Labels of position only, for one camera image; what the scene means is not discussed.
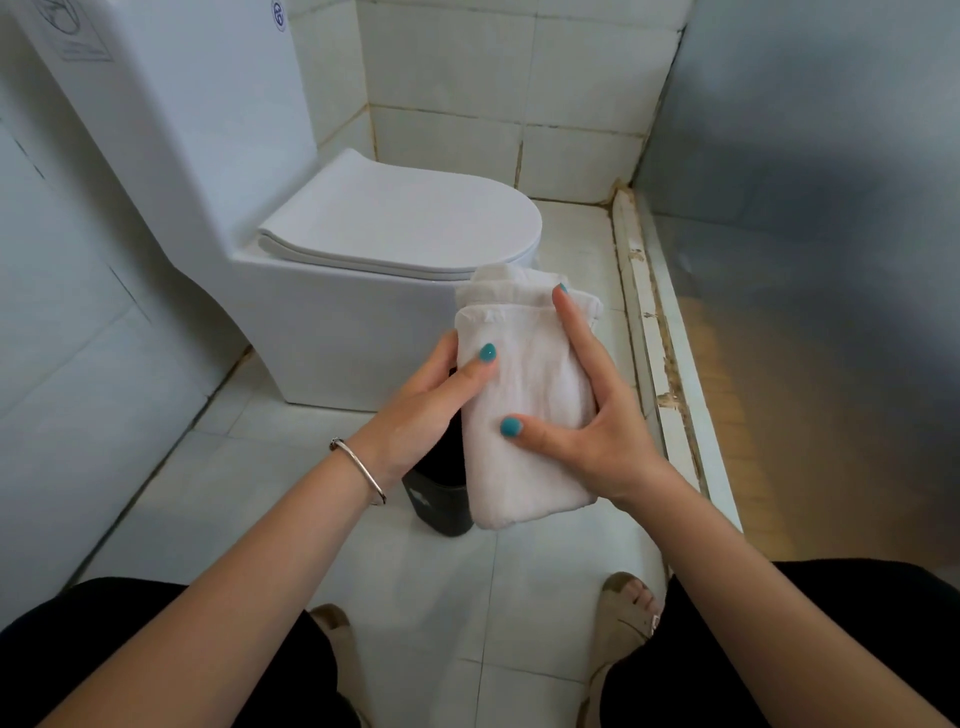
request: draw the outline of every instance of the toilet seat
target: toilet seat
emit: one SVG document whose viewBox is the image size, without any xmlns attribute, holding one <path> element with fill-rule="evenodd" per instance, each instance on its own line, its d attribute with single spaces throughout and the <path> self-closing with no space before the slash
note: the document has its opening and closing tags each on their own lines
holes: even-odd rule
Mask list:
<svg viewBox="0 0 960 728">
<path fill-rule="evenodd" d="M 260 247 L 302 263 L 465 280 L 526 262 L 540 211 L 502 182 L 397 167 L 344 150 L 260 227 Z"/>
</svg>

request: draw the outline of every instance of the hand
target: hand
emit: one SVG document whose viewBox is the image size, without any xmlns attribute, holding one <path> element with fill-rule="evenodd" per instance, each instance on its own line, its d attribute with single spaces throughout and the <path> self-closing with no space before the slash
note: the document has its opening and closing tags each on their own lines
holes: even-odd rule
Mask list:
<svg viewBox="0 0 960 728">
<path fill-rule="evenodd" d="M 583 429 L 514 414 L 502 421 L 500 431 L 521 448 L 561 461 L 593 493 L 621 507 L 644 482 L 671 466 L 657 452 L 630 386 L 561 286 L 553 290 L 553 304 L 589 377 L 599 412 Z"/>
<path fill-rule="evenodd" d="M 393 486 L 446 432 L 450 420 L 496 374 L 487 344 L 453 376 L 457 332 L 449 331 L 422 367 L 348 444 L 384 488 Z"/>
</svg>

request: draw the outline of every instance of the shower area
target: shower area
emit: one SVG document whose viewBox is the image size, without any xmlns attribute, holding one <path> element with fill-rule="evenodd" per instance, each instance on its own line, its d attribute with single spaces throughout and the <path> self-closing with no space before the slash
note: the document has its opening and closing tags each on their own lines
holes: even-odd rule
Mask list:
<svg viewBox="0 0 960 728">
<path fill-rule="evenodd" d="M 960 6 L 697 3 L 641 161 L 744 532 L 960 584 Z"/>
</svg>

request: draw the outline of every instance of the forearm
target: forearm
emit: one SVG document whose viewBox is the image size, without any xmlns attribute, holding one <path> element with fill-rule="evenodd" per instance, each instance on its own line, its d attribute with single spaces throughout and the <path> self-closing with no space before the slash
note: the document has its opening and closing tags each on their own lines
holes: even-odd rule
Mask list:
<svg viewBox="0 0 960 728">
<path fill-rule="evenodd" d="M 624 507 L 773 725 L 948 725 L 672 468 L 659 468 Z"/>
<path fill-rule="evenodd" d="M 332 453 L 44 725 L 231 724 L 370 497 Z"/>
</svg>

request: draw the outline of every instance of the finger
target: finger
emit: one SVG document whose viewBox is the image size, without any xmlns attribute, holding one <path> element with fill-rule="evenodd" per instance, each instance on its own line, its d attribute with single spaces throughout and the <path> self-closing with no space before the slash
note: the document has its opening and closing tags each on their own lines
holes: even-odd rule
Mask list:
<svg viewBox="0 0 960 728">
<path fill-rule="evenodd" d="M 436 389 L 437 402 L 450 417 L 472 400 L 496 374 L 496 348 L 487 344 L 466 366 Z"/>
<path fill-rule="evenodd" d="M 500 421 L 500 433 L 523 449 L 575 466 L 580 430 L 552 425 L 528 415 L 510 415 Z"/>
<path fill-rule="evenodd" d="M 437 342 L 437 346 L 423 362 L 423 365 L 407 379 L 401 392 L 419 394 L 429 392 L 443 384 L 450 376 L 450 370 L 457 366 L 457 331 L 451 329 Z"/>
<path fill-rule="evenodd" d="M 616 365 L 604 345 L 593 335 L 580 307 L 570 298 L 562 285 L 553 289 L 553 305 L 564 325 L 566 336 L 580 360 L 580 365 L 593 386 L 593 395 L 598 403 L 603 404 L 620 380 Z"/>
</svg>

